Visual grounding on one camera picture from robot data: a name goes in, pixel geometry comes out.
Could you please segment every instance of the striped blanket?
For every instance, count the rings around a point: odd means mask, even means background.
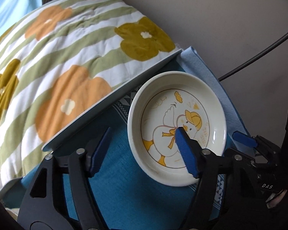
[[[78,115],[176,49],[121,0],[54,0],[0,37],[0,189]]]

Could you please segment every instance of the bowl rim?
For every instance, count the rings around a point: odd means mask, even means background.
[[[152,77],[151,79],[149,79],[147,82],[145,82],[142,87],[137,91],[131,106],[130,106],[130,110],[129,110],[129,114],[128,114],[128,121],[127,121],[127,134],[128,134],[128,141],[129,141],[129,145],[130,145],[130,149],[132,152],[132,155],[134,156],[136,162],[138,163],[138,165],[140,166],[140,168],[152,179],[154,179],[155,181],[164,184],[164,185],[168,185],[168,186],[174,186],[174,187],[181,187],[181,186],[188,186],[194,183],[197,183],[199,181],[199,179],[196,179],[194,177],[190,177],[189,180],[186,180],[185,182],[181,182],[181,181],[169,181],[168,179],[165,179],[161,176],[156,175],[156,173],[152,172],[147,165],[142,161],[142,158],[140,158],[140,155],[138,154],[135,144],[134,144],[134,134],[132,132],[132,128],[133,128],[133,120],[131,117],[131,115],[134,113],[134,110],[136,109],[137,106],[137,101],[140,97],[140,95],[143,93],[143,91],[155,80],[163,77],[163,76],[167,76],[167,75],[184,75],[184,76],[188,76],[191,77],[192,79],[197,80],[198,82],[202,83],[204,86],[206,86],[206,88],[208,88],[211,92],[212,95],[216,97],[216,99],[219,101],[217,95],[214,93],[214,91],[204,82],[202,81],[200,78],[189,74],[189,73],[185,73],[182,71],[168,71],[168,72],[163,72],[160,74],[155,75],[154,77]],[[222,108],[222,115],[220,115],[221,117],[223,117],[223,120],[225,122],[225,128],[224,128],[224,138],[223,138],[223,150],[225,149],[225,145],[226,145],[226,136],[227,136],[227,125],[226,125],[226,118],[225,118],[225,113],[222,107],[222,104],[220,103],[220,106]]]

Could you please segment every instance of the cartoon duck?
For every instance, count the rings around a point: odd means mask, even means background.
[[[174,106],[171,106],[164,114],[163,125],[157,126],[153,131],[153,139],[146,141],[144,146],[149,152],[152,145],[161,155],[158,163],[166,166],[166,160],[172,160],[177,167],[184,167],[184,162],[175,142],[175,131],[178,127],[183,127],[188,136],[194,139],[197,131],[202,126],[202,119],[196,112],[185,110],[185,113],[178,115],[175,120]]]

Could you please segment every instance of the white plate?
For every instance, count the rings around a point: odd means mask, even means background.
[[[198,180],[187,172],[175,143],[175,129],[180,126],[202,148],[223,154],[226,120],[211,88],[188,73],[161,73],[148,80],[134,97],[128,139],[142,170],[169,186],[187,186]]]

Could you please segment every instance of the ceramic bowl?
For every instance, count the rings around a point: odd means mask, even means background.
[[[177,127],[183,127],[202,148],[223,154],[226,120],[211,88],[188,73],[161,73],[134,97],[128,116],[129,144],[138,165],[152,179],[187,186],[198,179],[188,173],[175,143]]]

